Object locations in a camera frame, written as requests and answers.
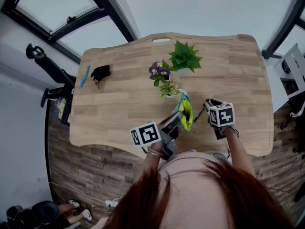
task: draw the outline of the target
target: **table handle hole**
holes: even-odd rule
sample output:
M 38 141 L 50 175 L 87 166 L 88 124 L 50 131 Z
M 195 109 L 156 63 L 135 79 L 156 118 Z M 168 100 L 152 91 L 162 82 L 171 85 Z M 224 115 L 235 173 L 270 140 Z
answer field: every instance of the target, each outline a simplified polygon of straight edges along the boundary
M 168 42 L 170 40 L 170 38 L 166 37 L 166 38 L 160 38 L 160 39 L 153 39 L 153 42 Z

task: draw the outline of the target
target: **flower pot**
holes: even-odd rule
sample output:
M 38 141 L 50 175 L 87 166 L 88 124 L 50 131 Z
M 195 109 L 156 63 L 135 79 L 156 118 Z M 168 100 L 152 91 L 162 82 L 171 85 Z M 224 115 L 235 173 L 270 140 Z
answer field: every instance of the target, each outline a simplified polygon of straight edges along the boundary
M 177 70 L 179 76 L 188 76 L 189 71 L 190 71 L 189 68 Z
M 170 81 L 171 80 L 171 75 L 165 75 L 164 80 L 166 80 L 167 82 Z
M 177 95 L 165 95 L 165 98 L 175 98 Z

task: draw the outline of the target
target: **white vase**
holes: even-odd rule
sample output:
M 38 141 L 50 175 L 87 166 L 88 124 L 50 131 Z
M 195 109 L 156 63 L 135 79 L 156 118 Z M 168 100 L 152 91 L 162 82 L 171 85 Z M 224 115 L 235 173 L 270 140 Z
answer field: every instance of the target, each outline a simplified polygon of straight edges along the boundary
M 175 98 L 177 95 L 165 95 L 165 98 Z
M 177 70 L 177 73 L 179 76 L 188 76 L 190 69 L 189 68 L 183 68 L 180 70 Z

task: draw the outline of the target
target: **white box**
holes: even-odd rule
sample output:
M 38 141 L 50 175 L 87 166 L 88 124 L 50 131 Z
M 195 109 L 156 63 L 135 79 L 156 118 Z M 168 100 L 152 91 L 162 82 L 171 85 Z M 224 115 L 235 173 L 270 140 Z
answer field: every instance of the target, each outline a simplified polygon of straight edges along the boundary
M 235 123 L 233 104 L 210 106 L 210 121 L 212 125 L 217 127 L 233 125 Z

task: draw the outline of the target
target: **pink shirt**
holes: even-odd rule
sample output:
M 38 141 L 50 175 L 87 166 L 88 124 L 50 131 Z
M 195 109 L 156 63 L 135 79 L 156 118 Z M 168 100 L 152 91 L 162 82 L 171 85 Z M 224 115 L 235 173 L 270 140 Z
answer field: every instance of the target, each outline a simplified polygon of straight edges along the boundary
M 233 228 L 232 217 L 219 186 L 200 173 L 206 168 L 204 163 L 207 159 L 218 162 L 212 155 L 187 152 L 160 164 L 161 177 L 167 177 L 167 173 L 171 177 L 170 201 L 160 228 Z M 101 229 L 106 220 L 102 218 L 92 229 Z

